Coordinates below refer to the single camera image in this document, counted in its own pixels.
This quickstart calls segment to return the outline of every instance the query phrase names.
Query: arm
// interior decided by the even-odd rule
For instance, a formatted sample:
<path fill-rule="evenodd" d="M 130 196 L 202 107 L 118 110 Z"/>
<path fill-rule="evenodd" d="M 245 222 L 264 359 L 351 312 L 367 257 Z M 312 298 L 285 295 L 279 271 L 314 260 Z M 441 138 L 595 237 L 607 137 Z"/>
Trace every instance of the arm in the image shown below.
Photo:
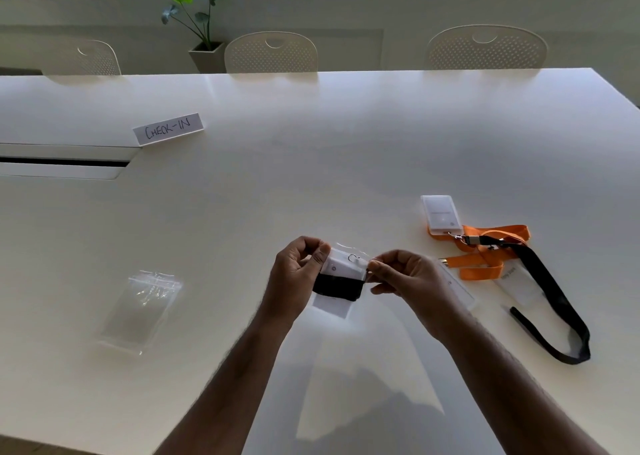
<path fill-rule="evenodd" d="M 431 261 L 390 251 L 369 264 L 374 294 L 404 298 L 447 348 L 507 455 L 607 455 L 468 313 Z"/>
<path fill-rule="evenodd" d="M 278 253 L 251 324 L 156 455 L 242 453 L 280 345 L 307 305 L 329 250 L 319 239 L 300 237 Z"/>

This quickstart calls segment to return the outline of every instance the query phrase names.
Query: black lanyard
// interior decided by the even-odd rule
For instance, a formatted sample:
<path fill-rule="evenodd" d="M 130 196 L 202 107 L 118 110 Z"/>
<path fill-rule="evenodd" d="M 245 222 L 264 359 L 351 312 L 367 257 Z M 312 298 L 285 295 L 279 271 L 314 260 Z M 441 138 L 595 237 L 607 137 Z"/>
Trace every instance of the black lanyard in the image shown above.
<path fill-rule="evenodd" d="M 522 261 L 524 267 L 529 271 L 536 283 L 540 286 L 545 297 L 547 298 L 549 305 L 554 309 L 558 317 L 563 319 L 580 337 L 582 345 L 577 357 L 572 357 L 558 351 L 554 346 L 549 344 L 536 326 L 531 321 L 520 313 L 515 306 L 509 309 L 509 313 L 520 322 L 522 325 L 539 343 L 544 349 L 565 364 L 580 364 L 588 361 L 591 358 L 591 352 L 589 350 L 589 329 L 587 325 L 582 321 L 580 315 L 573 309 L 569 300 L 564 296 L 563 291 L 560 289 L 554 277 L 547 270 L 547 267 L 540 261 L 538 255 L 526 244 L 505 242 L 504 239 L 495 239 L 491 236 L 455 236 L 460 241 L 464 242 L 468 246 L 481 244 L 483 246 L 497 246 L 498 248 L 511 248 L 516 255 Z"/>

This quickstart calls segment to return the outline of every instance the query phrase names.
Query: perforated chair back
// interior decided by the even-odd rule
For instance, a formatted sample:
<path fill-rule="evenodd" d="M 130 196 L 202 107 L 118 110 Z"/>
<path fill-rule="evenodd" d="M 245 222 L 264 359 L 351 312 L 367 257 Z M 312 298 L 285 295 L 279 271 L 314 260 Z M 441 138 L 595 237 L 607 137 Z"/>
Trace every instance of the perforated chair back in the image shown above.
<path fill-rule="evenodd" d="M 547 43 L 522 28 L 465 25 L 441 31 L 427 46 L 427 69 L 540 69 Z"/>
<path fill-rule="evenodd" d="M 229 74 L 251 72 L 317 72 L 318 52 L 303 35 L 260 31 L 231 41 L 225 50 Z"/>
<path fill-rule="evenodd" d="M 100 40 L 66 38 L 45 56 L 44 75 L 50 76 L 119 76 L 118 58 L 111 46 Z"/>

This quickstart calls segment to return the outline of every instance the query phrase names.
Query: plant pot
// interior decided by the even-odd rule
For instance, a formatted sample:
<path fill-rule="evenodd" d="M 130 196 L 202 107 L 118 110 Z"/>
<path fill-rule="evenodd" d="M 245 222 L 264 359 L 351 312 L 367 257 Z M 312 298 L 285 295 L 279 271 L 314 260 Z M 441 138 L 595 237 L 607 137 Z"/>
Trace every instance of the plant pot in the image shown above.
<path fill-rule="evenodd" d="M 224 74 L 227 72 L 225 67 L 227 43 L 213 42 L 213 45 L 217 45 L 213 50 L 207 50 L 204 43 L 189 50 L 189 55 L 201 74 Z"/>

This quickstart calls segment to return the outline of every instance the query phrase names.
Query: white wall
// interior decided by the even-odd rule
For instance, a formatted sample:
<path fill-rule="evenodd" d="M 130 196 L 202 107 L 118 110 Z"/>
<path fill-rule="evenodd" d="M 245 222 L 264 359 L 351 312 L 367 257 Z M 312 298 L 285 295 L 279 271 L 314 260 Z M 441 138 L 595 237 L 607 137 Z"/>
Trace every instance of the white wall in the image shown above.
<path fill-rule="evenodd" d="M 195 36 L 160 22 L 168 3 L 0 0 L 0 66 L 37 67 L 56 38 L 83 35 L 110 43 L 127 74 L 196 72 L 186 52 Z M 320 70 L 420 69 L 427 42 L 448 27 L 521 26 L 547 39 L 547 66 L 593 67 L 640 103 L 640 0 L 220 0 L 214 10 L 219 38 L 303 33 Z"/>

